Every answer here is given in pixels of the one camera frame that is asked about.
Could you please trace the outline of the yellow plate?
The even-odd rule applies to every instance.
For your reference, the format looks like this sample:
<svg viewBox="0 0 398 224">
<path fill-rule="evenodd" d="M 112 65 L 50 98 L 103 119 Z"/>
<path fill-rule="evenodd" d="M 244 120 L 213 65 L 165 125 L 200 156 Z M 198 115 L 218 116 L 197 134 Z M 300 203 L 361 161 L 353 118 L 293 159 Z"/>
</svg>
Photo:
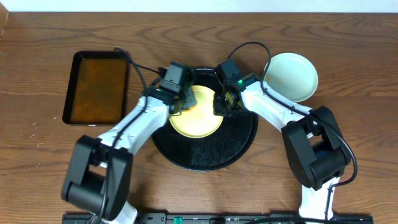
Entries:
<svg viewBox="0 0 398 224">
<path fill-rule="evenodd" d="M 206 86 L 193 85 L 196 105 L 180 115 L 173 114 L 169 121 L 172 127 L 188 138 L 203 138 L 214 133 L 222 124 L 223 117 L 214 115 L 213 100 L 215 92 Z"/>
</svg>

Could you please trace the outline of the mint green plate top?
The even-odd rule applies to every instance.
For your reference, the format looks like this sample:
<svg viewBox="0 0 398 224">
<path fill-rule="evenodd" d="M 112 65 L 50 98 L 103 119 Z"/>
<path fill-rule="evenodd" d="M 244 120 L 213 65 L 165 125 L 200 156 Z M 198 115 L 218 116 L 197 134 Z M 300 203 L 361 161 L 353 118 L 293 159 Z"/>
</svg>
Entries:
<svg viewBox="0 0 398 224">
<path fill-rule="evenodd" d="M 316 92 L 318 73 L 307 58 L 287 52 L 271 58 L 265 81 L 273 90 L 291 101 L 301 102 Z"/>
</svg>

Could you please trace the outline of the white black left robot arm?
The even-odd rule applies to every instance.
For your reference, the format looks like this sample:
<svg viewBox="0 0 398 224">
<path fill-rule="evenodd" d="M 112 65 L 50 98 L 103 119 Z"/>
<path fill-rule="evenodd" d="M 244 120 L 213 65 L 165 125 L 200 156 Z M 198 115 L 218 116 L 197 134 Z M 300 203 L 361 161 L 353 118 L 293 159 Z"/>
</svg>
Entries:
<svg viewBox="0 0 398 224">
<path fill-rule="evenodd" d="M 89 223 L 134 223 L 138 211 L 127 201 L 133 158 L 170 114 L 194 106 L 191 87 L 180 93 L 154 86 L 144 90 L 136 107 L 115 127 L 77 140 L 61 197 L 91 212 Z"/>
</svg>

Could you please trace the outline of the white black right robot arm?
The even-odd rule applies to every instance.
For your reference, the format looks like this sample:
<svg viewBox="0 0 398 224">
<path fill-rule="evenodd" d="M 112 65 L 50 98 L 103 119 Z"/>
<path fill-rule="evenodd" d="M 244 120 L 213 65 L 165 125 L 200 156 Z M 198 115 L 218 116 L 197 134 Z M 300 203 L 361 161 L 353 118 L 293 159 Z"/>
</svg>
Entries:
<svg viewBox="0 0 398 224">
<path fill-rule="evenodd" d="M 343 185 L 340 177 L 347 165 L 358 165 L 331 110 L 296 104 L 254 73 L 217 72 L 216 77 L 223 90 L 215 97 L 215 113 L 224 116 L 246 110 L 277 128 L 293 175 L 302 184 L 300 216 L 331 220 L 335 189 Z"/>
</svg>

